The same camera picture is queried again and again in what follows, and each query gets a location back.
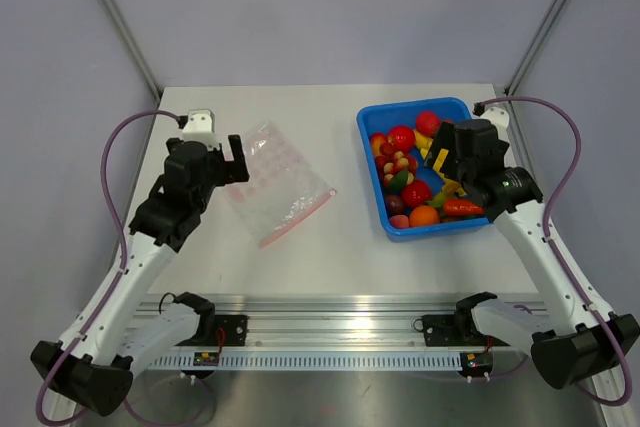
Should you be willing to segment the wrinkled red tomato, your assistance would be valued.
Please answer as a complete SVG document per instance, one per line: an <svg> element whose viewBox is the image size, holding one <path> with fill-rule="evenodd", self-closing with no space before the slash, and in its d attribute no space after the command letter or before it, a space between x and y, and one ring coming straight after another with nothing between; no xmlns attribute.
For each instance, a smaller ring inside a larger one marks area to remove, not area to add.
<svg viewBox="0 0 640 427"><path fill-rule="evenodd" d="M441 125L440 118L431 111L421 112L415 120L416 130L427 137L434 137Z"/></svg>

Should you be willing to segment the clear pink-dotted zip bag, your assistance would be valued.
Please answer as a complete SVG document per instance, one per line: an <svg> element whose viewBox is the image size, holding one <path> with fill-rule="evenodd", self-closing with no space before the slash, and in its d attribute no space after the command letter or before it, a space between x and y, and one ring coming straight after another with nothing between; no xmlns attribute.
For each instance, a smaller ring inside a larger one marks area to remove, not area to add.
<svg viewBox="0 0 640 427"><path fill-rule="evenodd" d="M224 188L231 207L264 248L336 195L273 122L242 137L249 181Z"/></svg>

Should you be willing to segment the red yellow mango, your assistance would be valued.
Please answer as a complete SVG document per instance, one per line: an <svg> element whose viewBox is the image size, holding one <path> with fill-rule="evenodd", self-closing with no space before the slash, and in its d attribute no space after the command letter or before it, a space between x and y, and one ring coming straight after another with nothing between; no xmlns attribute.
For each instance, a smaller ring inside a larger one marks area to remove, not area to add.
<svg viewBox="0 0 640 427"><path fill-rule="evenodd" d="M374 157L380 156L380 148L387 142L387 136L383 133L376 132L369 137L369 145Z"/></svg>

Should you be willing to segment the yellow banana bunch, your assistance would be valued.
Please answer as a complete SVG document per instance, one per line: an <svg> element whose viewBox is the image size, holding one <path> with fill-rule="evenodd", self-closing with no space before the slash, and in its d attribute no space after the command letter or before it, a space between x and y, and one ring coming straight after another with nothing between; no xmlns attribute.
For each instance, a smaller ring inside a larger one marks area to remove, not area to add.
<svg viewBox="0 0 640 427"><path fill-rule="evenodd" d="M416 129L413 130L415 136L415 147L418 149L423 160L427 160L427 156L430 152L433 139L419 133ZM431 167L438 177L443 181L442 191L447 197L464 197L466 192L462 189L458 182L448 179L442 172L441 168L446 160L449 151L447 149L441 149L434 165Z"/></svg>

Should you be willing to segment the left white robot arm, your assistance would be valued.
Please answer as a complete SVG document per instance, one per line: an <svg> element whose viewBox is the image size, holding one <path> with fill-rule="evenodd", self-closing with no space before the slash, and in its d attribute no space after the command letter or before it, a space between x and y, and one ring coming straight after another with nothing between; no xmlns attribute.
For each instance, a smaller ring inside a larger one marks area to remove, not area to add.
<svg viewBox="0 0 640 427"><path fill-rule="evenodd" d="M228 140L230 159L198 141L168 140L164 171L120 238L120 260L59 339L39 341L30 355L43 391L108 416L166 351L219 340L214 303L189 292L132 335L125 331L149 287L200 225L214 189L248 181L242 140L237 134Z"/></svg>

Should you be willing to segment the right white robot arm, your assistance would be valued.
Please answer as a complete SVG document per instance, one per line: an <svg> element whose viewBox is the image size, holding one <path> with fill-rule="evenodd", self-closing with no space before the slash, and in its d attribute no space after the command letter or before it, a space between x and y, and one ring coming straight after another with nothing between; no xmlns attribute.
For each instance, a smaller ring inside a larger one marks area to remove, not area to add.
<svg viewBox="0 0 640 427"><path fill-rule="evenodd" d="M528 354L545 382L563 389L621 365L639 337L639 324L631 314L616 314L590 285L552 227L529 172L505 165L508 147L486 119L445 123L425 165L444 159L441 173L460 183L507 239L549 319L537 320L483 292L457 302L453 327L463 342L490 336Z"/></svg>

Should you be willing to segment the orange carrot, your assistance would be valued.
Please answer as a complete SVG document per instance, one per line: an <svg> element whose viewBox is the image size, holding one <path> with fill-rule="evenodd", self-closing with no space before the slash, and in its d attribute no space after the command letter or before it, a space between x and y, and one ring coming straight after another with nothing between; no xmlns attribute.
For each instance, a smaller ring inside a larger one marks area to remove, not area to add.
<svg viewBox="0 0 640 427"><path fill-rule="evenodd" d="M467 199L451 198L443 204L443 211L447 216L483 216L482 207Z"/></svg>

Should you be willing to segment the yellow green pepper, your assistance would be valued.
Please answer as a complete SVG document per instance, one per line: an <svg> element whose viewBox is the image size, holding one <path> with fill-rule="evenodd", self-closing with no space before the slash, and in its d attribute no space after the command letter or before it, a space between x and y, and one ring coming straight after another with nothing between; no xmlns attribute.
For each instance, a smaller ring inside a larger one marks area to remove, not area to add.
<svg viewBox="0 0 640 427"><path fill-rule="evenodd" d="M444 208L445 202L449 198L450 196L446 192L440 191L431 200L426 201L425 204L430 207L433 207L436 210L442 210Z"/></svg>

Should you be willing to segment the blue plastic bin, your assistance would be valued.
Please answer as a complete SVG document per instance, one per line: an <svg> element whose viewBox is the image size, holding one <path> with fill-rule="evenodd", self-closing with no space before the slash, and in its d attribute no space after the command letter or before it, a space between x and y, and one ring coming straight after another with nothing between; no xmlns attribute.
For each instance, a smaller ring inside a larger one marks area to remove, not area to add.
<svg viewBox="0 0 640 427"><path fill-rule="evenodd" d="M418 116L427 111L435 114L440 120L458 122L471 118L466 104L454 97L374 105L364 107L356 116L356 125L362 140L368 175L375 196L377 216L386 236L393 242L408 242L471 232L489 224L485 217L402 229L396 228L391 223L392 215L387 211L385 204L387 191L377 170L370 139L375 134L388 134L397 126L414 127Z"/></svg>

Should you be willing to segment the orange fruit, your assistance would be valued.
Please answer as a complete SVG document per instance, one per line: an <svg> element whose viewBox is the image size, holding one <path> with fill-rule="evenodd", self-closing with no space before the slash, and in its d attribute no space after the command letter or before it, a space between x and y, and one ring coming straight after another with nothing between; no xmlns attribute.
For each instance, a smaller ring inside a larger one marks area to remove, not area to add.
<svg viewBox="0 0 640 427"><path fill-rule="evenodd" d="M440 213L430 205L417 206L409 215L409 225L413 228L426 227L439 223Z"/></svg>

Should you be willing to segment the dark purple plum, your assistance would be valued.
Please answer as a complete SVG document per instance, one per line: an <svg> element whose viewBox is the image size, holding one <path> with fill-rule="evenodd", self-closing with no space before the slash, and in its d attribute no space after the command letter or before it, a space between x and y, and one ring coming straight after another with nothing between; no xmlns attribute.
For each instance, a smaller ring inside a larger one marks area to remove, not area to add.
<svg viewBox="0 0 640 427"><path fill-rule="evenodd" d="M403 198L396 194L385 195L384 204L389 217L403 215L406 210L406 204Z"/></svg>

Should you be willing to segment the aluminium mounting rail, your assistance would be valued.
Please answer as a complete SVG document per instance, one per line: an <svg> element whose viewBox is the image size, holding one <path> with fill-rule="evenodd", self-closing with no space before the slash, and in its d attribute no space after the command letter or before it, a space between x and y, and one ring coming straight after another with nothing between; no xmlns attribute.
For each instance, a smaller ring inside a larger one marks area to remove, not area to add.
<svg viewBox="0 0 640 427"><path fill-rule="evenodd" d="M206 294L221 314L244 314L244 349L276 351L421 351L424 314L448 313L465 294Z"/></svg>

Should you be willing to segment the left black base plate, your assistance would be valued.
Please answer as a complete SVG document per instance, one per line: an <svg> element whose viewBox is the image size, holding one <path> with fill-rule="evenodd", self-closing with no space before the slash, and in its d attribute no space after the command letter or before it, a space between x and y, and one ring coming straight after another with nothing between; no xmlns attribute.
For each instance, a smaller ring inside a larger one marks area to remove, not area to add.
<svg viewBox="0 0 640 427"><path fill-rule="evenodd" d="M244 347L248 333L249 317L247 315L217 315L213 343L216 347Z"/></svg>

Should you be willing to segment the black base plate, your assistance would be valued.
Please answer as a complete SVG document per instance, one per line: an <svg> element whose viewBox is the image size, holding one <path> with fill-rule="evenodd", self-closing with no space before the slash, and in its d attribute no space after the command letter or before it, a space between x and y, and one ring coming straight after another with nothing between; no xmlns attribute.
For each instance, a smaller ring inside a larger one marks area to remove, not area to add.
<svg viewBox="0 0 640 427"><path fill-rule="evenodd" d="M426 314L413 320L412 328L422 335L427 347L474 346L455 325L453 314Z"/></svg>
<svg viewBox="0 0 640 427"><path fill-rule="evenodd" d="M213 343L216 347L244 347L248 333L249 317L247 315L217 315Z"/></svg>

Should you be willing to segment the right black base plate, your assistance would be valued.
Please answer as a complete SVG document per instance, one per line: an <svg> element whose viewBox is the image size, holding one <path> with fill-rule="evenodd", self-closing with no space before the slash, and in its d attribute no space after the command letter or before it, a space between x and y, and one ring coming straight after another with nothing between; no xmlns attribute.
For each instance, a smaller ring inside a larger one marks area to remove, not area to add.
<svg viewBox="0 0 640 427"><path fill-rule="evenodd" d="M474 346L455 325L453 314L426 314L413 320L412 328L422 335L427 347Z"/></svg>

